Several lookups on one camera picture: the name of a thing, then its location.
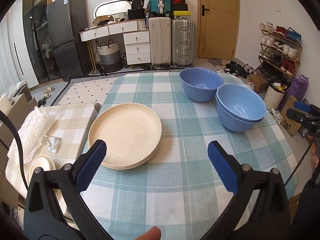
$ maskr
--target periwinkle blue bowl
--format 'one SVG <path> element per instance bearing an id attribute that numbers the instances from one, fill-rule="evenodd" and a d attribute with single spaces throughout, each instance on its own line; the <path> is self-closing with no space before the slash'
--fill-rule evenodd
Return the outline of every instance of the periwinkle blue bowl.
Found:
<path id="1" fill-rule="evenodd" d="M 186 68 L 180 72 L 180 80 L 186 95 L 194 101 L 207 102 L 214 98 L 224 79 L 205 68 Z"/>
<path id="2" fill-rule="evenodd" d="M 246 122 L 241 119 L 238 119 L 233 115 L 229 114 L 222 107 L 222 105 L 217 99 L 217 94 L 216 94 L 216 100 L 217 100 L 217 113 L 218 113 L 218 118 L 220 122 L 225 128 L 233 132 L 244 132 L 244 131 L 250 130 L 255 124 L 261 121 L 259 120 L 257 122 Z"/>
<path id="3" fill-rule="evenodd" d="M 246 122 L 260 121 L 267 113 L 261 97 L 238 84 L 225 84 L 219 87 L 217 101 L 229 114 Z"/>

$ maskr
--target striped cloth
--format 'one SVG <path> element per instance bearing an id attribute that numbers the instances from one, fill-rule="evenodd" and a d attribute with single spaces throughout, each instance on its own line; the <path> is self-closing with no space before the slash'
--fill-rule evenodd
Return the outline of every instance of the striped cloth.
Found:
<path id="1" fill-rule="evenodd" d="M 71 105 L 49 106 L 42 108 L 48 114 L 61 114 L 60 120 L 56 121 L 46 135 L 62 138 L 61 145 L 56 154 L 47 152 L 48 146 L 41 146 L 33 156 L 32 160 L 39 155 L 49 156 L 56 166 L 60 169 L 66 163 L 74 163 L 82 153 L 84 145 L 88 138 L 89 129 L 93 121 L 97 118 L 101 105 L 97 103 L 80 103 Z M 31 162 L 24 165 L 26 178 Z M 27 189 L 24 186 L 20 174 L 19 166 L 13 159 L 9 159 L 5 169 L 7 180 L 22 195 L 27 197 Z M 56 191 L 57 199 L 60 203 L 63 214 L 69 218 L 67 206 L 64 202 L 61 192 Z"/>
<path id="2" fill-rule="evenodd" d="M 221 76 L 226 83 L 243 84 L 230 74 Z M 100 166 L 89 188 L 82 192 L 91 212 L 114 239 L 134 239 L 153 225 L 161 229 L 163 240 L 200 239 L 232 197 L 208 159 L 207 146 L 213 140 L 255 170 L 277 167 L 284 180 L 296 165 L 288 142 L 269 113 L 251 130 L 231 132 L 218 119 L 215 99 L 198 103 L 185 95 L 179 73 L 119 77 L 100 114 L 129 102 L 149 106 L 160 117 L 158 151 L 149 162 L 131 170 Z M 287 185 L 288 197 L 297 182 L 294 177 Z M 254 192 L 239 225 L 248 218 L 256 197 Z"/>

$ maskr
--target refrigerator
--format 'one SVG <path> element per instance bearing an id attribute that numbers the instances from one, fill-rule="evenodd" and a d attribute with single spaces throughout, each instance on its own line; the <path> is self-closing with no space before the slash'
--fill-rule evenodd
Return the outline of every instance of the refrigerator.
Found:
<path id="1" fill-rule="evenodd" d="M 87 75 L 92 65 L 87 43 L 79 34 L 88 27 L 85 0 L 55 0 L 47 6 L 47 20 L 62 79 Z"/>

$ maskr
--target metal screw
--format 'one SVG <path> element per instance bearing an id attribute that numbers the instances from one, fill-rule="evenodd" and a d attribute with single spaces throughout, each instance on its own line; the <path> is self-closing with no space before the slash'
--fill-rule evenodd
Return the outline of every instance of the metal screw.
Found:
<path id="1" fill-rule="evenodd" d="M 36 167 L 35 168 L 35 173 L 39 173 L 41 171 L 41 168 L 40 167 Z"/>
<path id="2" fill-rule="evenodd" d="M 67 163 L 67 164 L 63 165 L 63 169 L 64 169 L 65 171 L 70 170 L 71 167 L 72 167 L 72 165 L 71 165 L 70 163 Z"/>
<path id="3" fill-rule="evenodd" d="M 250 165 L 248 165 L 248 164 L 243 164 L 243 165 L 242 165 L 242 169 L 243 169 L 244 171 L 249 171 L 249 170 L 251 170 L 251 167 L 250 167 Z"/>
<path id="4" fill-rule="evenodd" d="M 280 171 L 279 171 L 278 168 L 273 168 L 273 169 L 272 169 L 272 172 L 273 172 L 274 174 L 279 174 L 279 173 L 280 173 Z"/>

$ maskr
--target white trash can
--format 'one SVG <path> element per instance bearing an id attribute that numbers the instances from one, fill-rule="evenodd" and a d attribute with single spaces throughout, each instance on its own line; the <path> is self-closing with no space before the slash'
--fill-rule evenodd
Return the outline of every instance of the white trash can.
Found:
<path id="1" fill-rule="evenodd" d="M 284 95 L 284 92 L 279 92 L 272 85 L 269 85 L 266 96 L 263 100 L 268 111 L 271 111 L 272 108 L 276 110 Z"/>

